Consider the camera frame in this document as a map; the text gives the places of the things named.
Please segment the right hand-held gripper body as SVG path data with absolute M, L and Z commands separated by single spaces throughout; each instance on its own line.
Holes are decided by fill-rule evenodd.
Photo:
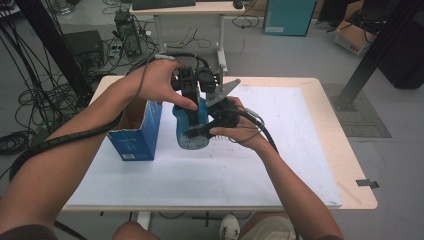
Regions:
M 213 73 L 210 68 L 201 67 L 196 70 L 195 77 L 200 84 L 200 91 L 205 93 L 200 98 L 199 111 L 211 116 L 213 120 L 207 124 L 208 127 L 235 127 L 239 117 L 232 113 L 234 104 L 228 99 L 228 95 L 241 83 L 239 78 L 230 82 L 223 82 L 223 73 Z

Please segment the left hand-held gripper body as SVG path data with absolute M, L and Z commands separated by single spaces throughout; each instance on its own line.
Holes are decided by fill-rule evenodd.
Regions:
M 180 91 L 184 97 L 192 101 L 199 99 L 197 80 L 191 67 L 179 68 L 171 81 L 171 86 L 175 91 Z

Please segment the blue bottle with white cap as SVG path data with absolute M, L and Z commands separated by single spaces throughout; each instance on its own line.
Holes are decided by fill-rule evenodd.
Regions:
M 195 124 L 190 123 L 186 110 L 177 105 L 173 107 L 172 113 L 177 119 L 176 137 L 178 145 L 182 149 L 198 150 L 209 144 L 209 139 L 205 136 L 188 137 L 185 134 L 186 130 L 198 129 L 209 123 L 206 101 L 203 98 L 199 99 L 198 112 L 196 113 L 198 122 Z

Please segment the blue cardboard box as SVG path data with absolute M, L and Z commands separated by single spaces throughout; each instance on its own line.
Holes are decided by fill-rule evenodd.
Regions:
M 135 100 L 123 111 L 122 121 L 108 138 L 123 161 L 154 159 L 162 105 L 155 101 Z

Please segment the person's left hand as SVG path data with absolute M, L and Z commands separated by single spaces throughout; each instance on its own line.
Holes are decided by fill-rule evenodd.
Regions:
M 156 102 L 169 102 L 188 110 L 197 110 L 197 105 L 189 98 L 175 92 L 171 86 L 173 72 L 181 68 L 176 60 L 154 60 L 137 68 L 123 78 L 124 87 L 129 94 L 127 103 L 135 99 Z

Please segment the person's right hand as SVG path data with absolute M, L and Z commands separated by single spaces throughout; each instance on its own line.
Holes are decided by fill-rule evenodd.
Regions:
M 256 152 L 270 147 L 269 142 L 259 132 L 257 126 L 245 117 L 240 118 L 236 127 L 215 127 L 212 128 L 209 133 L 216 136 L 228 137 L 233 142 Z

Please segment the white foam board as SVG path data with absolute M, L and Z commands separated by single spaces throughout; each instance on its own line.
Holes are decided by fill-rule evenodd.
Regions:
M 279 154 L 328 207 L 342 204 L 302 91 L 296 87 L 239 86 L 233 95 L 263 118 Z M 162 116 L 152 161 L 122 161 L 103 141 L 71 207 L 277 207 L 279 198 L 252 150 L 215 137 L 200 150 L 176 140 L 172 104 Z

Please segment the white desk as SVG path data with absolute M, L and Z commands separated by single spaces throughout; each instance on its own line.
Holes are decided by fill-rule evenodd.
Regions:
M 134 10 L 130 6 L 130 14 L 134 16 L 152 15 L 156 28 L 156 37 L 159 44 L 159 52 L 166 53 L 170 46 L 163 41 L 162 22 L 168 21 L 169 25 L 180 27 L 187 24 L 189 27 L 218 27 L 218 41 L 216 43 L 218 64 L 223 68 L 225 74 L 228 73 L 228 66 L 224 51 L 224 24 L 226 16 L 240 16 L 245 12 L 244 5 L 236 8 L 232 1 L 225 2 L 199 2 L 193 6 L 174 7 L 174 8 L 159 8 Z

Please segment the black keyboard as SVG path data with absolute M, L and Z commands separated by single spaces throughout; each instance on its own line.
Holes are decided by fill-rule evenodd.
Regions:
M 132 0 L 133 10 L 151 10 L 195 5 L 195 0 Z

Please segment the white shoe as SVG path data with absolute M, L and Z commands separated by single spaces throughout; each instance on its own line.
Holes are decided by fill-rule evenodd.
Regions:
M 220 225 L 220 240 L 238 240 L 240 235 L 240 225 L 238 219 L 232 215 L 226 215 Z

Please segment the black box device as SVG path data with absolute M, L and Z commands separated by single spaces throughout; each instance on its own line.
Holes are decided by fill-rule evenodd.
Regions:
M 83 67 L 100 67 L 104 63 L 103 41 L 97 30 L 67 33 L 64 38 Z

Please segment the white table leg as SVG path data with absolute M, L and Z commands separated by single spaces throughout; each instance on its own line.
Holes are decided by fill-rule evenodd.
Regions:
M 137 213 L 136 221 L 145 229 L 148 230 L 150 227 L 152 218 L 151 212 L 140 211 Z

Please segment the teal cabinet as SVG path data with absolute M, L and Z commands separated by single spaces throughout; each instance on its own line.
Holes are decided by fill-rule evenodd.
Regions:
M 306 36 L 317 0 L 267 0 L 265 35 Z

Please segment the person's cream shorts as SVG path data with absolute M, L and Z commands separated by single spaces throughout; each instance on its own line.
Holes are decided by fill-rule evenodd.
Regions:
M 296 234 L 288 218 L 270 216 L 256 223 L 240 240 L 296 240 Z

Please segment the person's left leg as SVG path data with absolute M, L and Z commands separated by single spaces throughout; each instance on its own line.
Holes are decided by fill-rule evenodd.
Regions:
M 114 232 L 112 240 L 160 240 L 160 238 L 145 230 L 138 222 L 129 221 Z

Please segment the brown cardboard box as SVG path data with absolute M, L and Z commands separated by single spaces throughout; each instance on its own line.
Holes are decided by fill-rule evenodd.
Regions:
M 361 56 L 370 49 L 375 38 L 375 34 L 343 20 L 335 30 L 333 41 L 349 52 Z

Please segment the black tape piece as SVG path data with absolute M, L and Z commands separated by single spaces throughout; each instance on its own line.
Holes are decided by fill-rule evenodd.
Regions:
M 379 188 L 379 184 L 377 181 L 371 181 L 370 179 L 358 179 L 356 183 L 359 187 L 369 187 L 370 189 Z

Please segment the black metal stand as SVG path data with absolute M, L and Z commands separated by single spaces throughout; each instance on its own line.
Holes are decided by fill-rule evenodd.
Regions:
M 357 96 L 389 50 L 395 47 L 395 42 L 401 37 L 404 29 L 413 22 L 414 17 L 420 11 L 424 13 L 424 0 L 399 0 L 384 28 L 362 58 L 345 87 L 331 99 L 336 111 L 356 110 L 354 101 Z

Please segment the black cabinet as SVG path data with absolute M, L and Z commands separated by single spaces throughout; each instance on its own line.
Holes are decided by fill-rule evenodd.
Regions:
M 424 84 L 424 10 L 401 30 L 379 69 L 395 88 L 418 89 Z

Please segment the person's brown shirt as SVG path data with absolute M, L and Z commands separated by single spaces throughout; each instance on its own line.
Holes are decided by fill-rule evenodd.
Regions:
M 50 228 L 43 225 L 19 226 L 0 234 L 0 240 L 58 240 Z

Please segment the black metal post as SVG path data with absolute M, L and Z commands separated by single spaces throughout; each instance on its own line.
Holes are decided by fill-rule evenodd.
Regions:
M 94 92 L 41 0 L 15 0 L 15 2 L 62 71 L 79 102 L 87 106 Z

